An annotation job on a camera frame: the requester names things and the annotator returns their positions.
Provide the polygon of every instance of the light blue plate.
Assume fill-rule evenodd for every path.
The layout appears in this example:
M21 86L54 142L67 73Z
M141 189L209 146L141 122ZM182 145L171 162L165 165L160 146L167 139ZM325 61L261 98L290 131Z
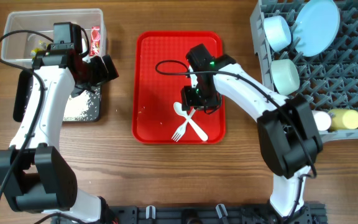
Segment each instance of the light blue plate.
M297 27L292 41L301 38L295 47L296 51L303 52L306 57L323 52L334 41L340 21L339 9L332 0L308 2L295 21Z

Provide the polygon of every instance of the wooden table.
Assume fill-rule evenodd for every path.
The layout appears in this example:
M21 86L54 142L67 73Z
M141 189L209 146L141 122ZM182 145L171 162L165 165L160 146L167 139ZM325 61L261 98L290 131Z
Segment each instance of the wooden table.
M77 1L37 4L0 0L0 36L12 11L100 8L109 53L120 77L103 89L97 123L64 124L60 152L75 171L78 185L110 205L226 205L265 203L272 173L260 156L255 122L227 100L227 133L212 146L146 146L131 134L135 45L147 30L212 30L224 51L260 79L249 17L253 1ZM20 71L0 64L0 149L7 149L19 123L12 120ZM358 140L325 144L308 180L305 200L326 203L330 223L358 223ZM14 213L3 198L1 223L33 223L42 215Z

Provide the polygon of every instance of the plastic bin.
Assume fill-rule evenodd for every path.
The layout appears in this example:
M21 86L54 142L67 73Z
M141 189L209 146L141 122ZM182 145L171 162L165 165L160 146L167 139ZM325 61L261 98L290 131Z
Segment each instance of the plastic bin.
M272 61L290 59L301 79L296 93L308 100L314 110L349 108L358 111L358 1L335 3L341 13L341 23L334 42L324 52L304 57L294 49L296 41L281 52L273 52L265 38L263 21L279 15L285 18L292 30L297 15L306 4L305 0L258 0L250 17L254 52L259 57L262 81L267 88L274 89L270 73ZM358 129L319 133L323 142L358 139Z
M100 26L101 43L100 54L106 54L106 27L103 21L103 12L100 9L62 9L12 12L7 17L4 33L15 30L33 30L53 38L53 24L56 22L72 22L85 29L91 41L91 28ZM12 35L2 42L1 58L7 62L31 67L31 50L39 47L39 41L49 43L43 37L35 34L20 33Z

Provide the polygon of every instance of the transparent container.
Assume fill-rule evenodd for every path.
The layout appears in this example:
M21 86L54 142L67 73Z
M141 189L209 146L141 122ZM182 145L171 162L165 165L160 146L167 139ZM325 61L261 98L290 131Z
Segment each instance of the transparent container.
M85 29L91 42L91 28L100 26L100 53L106 54L107 32L103 21L103 12L100 9L61 9L43 11L12 12L8 15L5 31L32 30L47 35L53 39L53 24L56 22L72 22ZM1 58L7 62L31 68L31 50L39 47L39 41L50 42L35 34L14 34L2 42Z

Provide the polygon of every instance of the red tray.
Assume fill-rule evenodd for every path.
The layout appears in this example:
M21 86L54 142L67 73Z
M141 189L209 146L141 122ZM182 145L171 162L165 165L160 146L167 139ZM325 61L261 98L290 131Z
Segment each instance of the red tray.
M204 44L211 55L222 55L222 40L214 32L145 32L137 39L134 110L132 133L146 144L214 144L222 140L226 132L224 100L222 107L211 115L197 111L193 120L208 135L203 142L188 124L185 135L178 141L171 140L173 133L185 122L176 114L174 102L181 103L180 90L191 85L184 75L161 75L155 65L162 60L180 60L188 65L186 54L192 47ZM177 64L163 64L166 72L183 72Z

